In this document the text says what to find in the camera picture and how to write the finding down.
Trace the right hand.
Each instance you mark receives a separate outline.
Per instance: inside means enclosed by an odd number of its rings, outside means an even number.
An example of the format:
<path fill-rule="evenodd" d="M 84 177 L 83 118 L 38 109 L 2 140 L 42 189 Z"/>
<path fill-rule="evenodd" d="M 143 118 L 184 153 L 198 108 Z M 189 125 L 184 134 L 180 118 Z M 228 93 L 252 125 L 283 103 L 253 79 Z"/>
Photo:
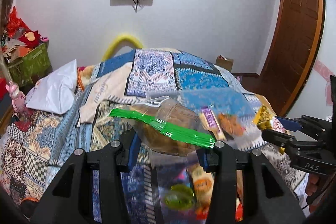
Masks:
<path fill-rule="evenodd" d="M 312 196 L 316 192 L 321 190 L 320 186 L 320 175 L 311 173 L 308 178 L 307 186 L 305 192 L 308 196 Z"/>

